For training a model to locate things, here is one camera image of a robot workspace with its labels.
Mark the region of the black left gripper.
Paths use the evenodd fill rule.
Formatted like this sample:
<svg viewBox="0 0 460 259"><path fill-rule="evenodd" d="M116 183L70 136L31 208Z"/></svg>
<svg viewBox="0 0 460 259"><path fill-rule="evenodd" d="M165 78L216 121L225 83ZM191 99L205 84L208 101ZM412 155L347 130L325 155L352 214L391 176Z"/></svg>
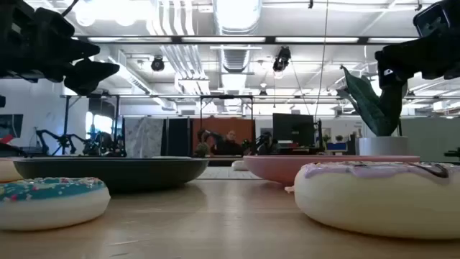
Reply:
<svg viewBox="0 0 460 259"><path fill-rule="evenodd" d="M58 48L67 46L74 33L74 26L59 12L34 9L24 0L0 0L0 78L61 82L70 58ZM88 59L100 51L88 39L73 39L73 52L85 59L65 73L64 85L77 95L91 94L101 81L119 72L117 64Z"/></svg>

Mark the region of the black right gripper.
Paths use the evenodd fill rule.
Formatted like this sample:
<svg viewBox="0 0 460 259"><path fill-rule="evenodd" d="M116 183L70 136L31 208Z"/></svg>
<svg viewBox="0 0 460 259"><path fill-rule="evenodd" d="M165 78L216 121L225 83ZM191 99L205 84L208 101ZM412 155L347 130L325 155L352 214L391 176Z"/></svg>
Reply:
<svg viewBox="0 0 460 259"><path fill-rule="evenodd" d="M418 39L385 46L374 54L381 89L402 88L408 82L405 74L394 71L421 73L427 80L460 78L460 27L447 20L414 20L413 24Z"/></svg>

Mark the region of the large lavender chocolate-drizzle donut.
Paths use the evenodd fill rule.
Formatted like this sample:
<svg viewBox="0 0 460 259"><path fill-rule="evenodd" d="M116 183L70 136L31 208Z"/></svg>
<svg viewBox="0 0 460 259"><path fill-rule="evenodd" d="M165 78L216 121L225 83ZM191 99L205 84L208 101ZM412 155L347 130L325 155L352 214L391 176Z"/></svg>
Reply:
<svg viewBox="0 0 460 259"><path fill-rule="evenodd" d="M307 217L337 229L460 239L459 164L310 163L300 168L286 191Z"/></svg>

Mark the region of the small blue frosted donut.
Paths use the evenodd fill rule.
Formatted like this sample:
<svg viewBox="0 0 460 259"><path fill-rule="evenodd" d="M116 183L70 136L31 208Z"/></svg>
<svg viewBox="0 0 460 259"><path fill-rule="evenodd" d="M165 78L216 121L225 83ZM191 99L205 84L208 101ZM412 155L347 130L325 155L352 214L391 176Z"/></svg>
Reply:
<svg viewBox="0 0 460 259"><path fill-rule="evenodd" d="M100 217L111 196L93 177L31 178L0 183L0 230L72 226Z"/></svg>

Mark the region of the green snake plant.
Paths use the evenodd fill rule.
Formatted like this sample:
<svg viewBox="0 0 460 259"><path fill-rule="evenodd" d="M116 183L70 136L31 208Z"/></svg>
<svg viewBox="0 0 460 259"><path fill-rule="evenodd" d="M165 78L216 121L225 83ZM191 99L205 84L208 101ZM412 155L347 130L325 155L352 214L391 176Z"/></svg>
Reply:
<svg viewBox="0 0 460 259"><path fill-rule="evenodd" d="M396 81L384 87L380 95L372 88L372 82L366 77L352 75L341 66L346 85L337 89L337 94L351 102L355 111L378 137L390 136L400 122L403 97L408 91L408 82Z"/></svg>

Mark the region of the black ceiling spotlight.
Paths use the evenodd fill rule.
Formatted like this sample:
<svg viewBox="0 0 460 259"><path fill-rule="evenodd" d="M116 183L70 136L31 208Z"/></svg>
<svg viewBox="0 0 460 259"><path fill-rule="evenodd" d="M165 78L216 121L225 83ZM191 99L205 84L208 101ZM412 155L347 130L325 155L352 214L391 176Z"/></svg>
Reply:
<svg viewBox="0 0 460 259"><path fill-rule="evenodd" d="M283 72L289 65L291 52L288 46L282 46L273 63L274 72Z"/></svg>
<svg viewBox="0 0 460 259"><path fill-rule="evenodd" d="M165 69L165 64L164 64L164 61L163 61L163 57L161 55L154 56L154 59L151 62L150 67L154 72L163 71Z"/></svg>

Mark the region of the white plant pot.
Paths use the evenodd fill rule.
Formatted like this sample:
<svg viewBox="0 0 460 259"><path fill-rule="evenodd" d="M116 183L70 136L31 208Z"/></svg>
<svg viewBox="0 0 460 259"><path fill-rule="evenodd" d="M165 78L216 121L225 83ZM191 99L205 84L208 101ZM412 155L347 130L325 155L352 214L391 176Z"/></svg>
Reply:
<svg viewBox="0 0 460 259"><path fill-rule="evenodd" d="M409 155L407 137L363 137L359 138L360 155Z"/></svg>

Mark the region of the dark green round plate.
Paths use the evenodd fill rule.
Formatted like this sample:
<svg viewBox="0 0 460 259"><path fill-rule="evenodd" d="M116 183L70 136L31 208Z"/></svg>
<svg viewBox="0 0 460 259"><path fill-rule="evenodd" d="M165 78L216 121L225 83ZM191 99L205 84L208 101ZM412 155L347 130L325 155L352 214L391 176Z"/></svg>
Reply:
<svg viewBox="0 0 460 259"><path fill-rule="evenodd" d="M22 178L102 180L112 194L156 191L182 186L208 167L203 158L41 157L13 160Z"/></svg>

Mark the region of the black computer monitor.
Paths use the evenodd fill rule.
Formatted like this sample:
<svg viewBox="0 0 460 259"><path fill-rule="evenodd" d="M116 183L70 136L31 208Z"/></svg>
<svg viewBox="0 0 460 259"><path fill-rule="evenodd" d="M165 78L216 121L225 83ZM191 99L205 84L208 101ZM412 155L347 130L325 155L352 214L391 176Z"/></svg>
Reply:
<svg viewBox="0 0 460 259"><path fill-rule="evenodd" d="M272 115L272 134L276 140L291 141L299 146L315 145L315 126L312 115L280 114Z"/></svg>

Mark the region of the small green background plant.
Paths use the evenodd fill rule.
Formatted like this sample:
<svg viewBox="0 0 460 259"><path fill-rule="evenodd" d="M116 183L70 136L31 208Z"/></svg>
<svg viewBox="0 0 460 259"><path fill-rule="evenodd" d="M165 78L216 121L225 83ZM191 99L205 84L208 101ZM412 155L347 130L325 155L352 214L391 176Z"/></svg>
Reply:
<svg viewBox="0 0 460 259"><path fill-rule="evenodd" d="M204 158L210 153L210 147L206 142L200 142L197 144L193 155L197 158Z"/></svg>

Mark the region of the pink round plate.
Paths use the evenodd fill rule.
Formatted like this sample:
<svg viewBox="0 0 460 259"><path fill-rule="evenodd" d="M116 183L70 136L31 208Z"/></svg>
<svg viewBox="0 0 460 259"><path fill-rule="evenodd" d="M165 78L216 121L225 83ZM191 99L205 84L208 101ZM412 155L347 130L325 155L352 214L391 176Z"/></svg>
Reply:
<svg viewBox="0 0 460 259"><path fill-rule="evenodd" d="M329 162L419 162L414 155L251 155L244 164L255 176L292 186L300 168L309 163Z"/></svg>

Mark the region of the person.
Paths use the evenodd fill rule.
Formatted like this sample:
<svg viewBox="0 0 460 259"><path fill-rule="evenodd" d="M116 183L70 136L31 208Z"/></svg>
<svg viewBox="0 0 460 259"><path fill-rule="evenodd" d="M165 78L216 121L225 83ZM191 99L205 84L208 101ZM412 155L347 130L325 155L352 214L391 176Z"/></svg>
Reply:
<svg viewBox="0 0 460 259"><path fill-rule="evenodd" d="M244 150L236 142L236 132L230 130L225 136L213 134L214 144L211 147L213 155L240 155L243 156Z"/></svg>

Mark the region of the grey woven placemat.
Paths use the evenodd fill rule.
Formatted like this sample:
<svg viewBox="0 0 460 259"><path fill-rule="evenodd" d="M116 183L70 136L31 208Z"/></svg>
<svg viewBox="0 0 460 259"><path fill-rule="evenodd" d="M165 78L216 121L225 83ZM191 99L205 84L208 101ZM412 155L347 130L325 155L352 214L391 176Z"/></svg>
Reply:
<svg viewBox="0 0 460 259"><path fill-rule="evenodd" d="M235 171L232 167L207 167L198 179L205 180L260 180L250 171Z"/></svg>

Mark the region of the black background rig frame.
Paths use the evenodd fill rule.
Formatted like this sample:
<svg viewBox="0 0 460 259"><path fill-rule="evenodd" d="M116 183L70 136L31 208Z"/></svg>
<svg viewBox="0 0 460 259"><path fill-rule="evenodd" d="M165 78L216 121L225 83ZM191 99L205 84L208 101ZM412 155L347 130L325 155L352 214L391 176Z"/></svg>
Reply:
<svg viewBox="0 0 460 259"><path fill-rule="evenodd" d="M254 122L254 96L253 95L233 95L233 94L220 94L220 95L199 95L198 96L200 100L200 128L203 128L203 100L204 99L210 99L211 101L213 99L220 99L220 100L230 100L230 99L248 99L250 100L250 104L245 103L247 107L250 108L251 110L251 133L252 133L252 143L254 144L256 142L256 137L255 137L255 122Z"/></svg>
<svg viewBox="0 0 460 259"><path fill-rule="evenodd" d="M89 96L71 96L65 97L65 118L64 118L64 135L80 137L77 133L70 133L69 119L74 116L70 115L71 108L80 100L86 103L84 106L77 108L77 112L92 113L90 130L86 130L86 121L82 121L82 116L78 116L75 121L79 126L79 132L86 130L84 135L90 135L89 139L82 139L83 154L90 156L115 156L125 157L124 148L124 123L120 118L120 95L111 94L90 94Z"/></svg>

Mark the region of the black aluminium rig frame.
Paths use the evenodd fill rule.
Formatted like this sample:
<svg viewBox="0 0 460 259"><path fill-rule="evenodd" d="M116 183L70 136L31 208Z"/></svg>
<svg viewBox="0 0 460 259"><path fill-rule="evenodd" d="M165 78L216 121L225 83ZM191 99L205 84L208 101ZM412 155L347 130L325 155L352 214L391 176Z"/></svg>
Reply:
<svg viewBox="0 0 460 259"><path fill-rule="evenodd" d="M319 36L262 36L262 35L198 35L198 36L74 36L94 44L120 45L391 45L416 40L416 37L319 37Z"/></svg>

